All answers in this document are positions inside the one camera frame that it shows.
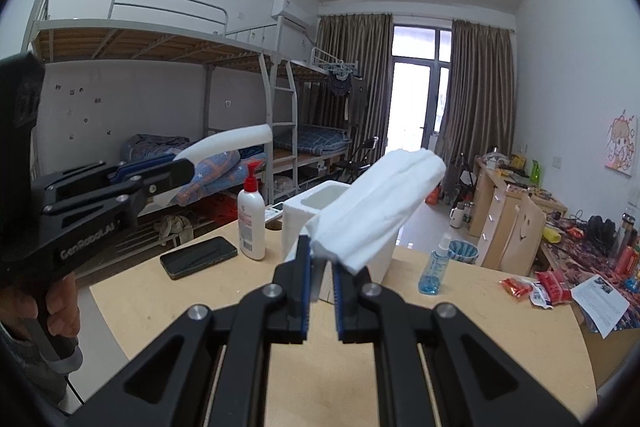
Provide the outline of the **person's left hand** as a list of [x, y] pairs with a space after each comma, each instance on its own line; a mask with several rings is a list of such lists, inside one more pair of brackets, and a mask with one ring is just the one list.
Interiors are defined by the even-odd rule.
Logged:
[[[48, 329], [52, 336], [76, 337], [80, 329], [78, 288], [74, 273], [54, 283], [46, 298]], [[24, 325], [27, 319], [38, 317], [38, 307], [32, 297], [15, 287], [1, 289], [1, 324], [12, 338], [32, 340]]]

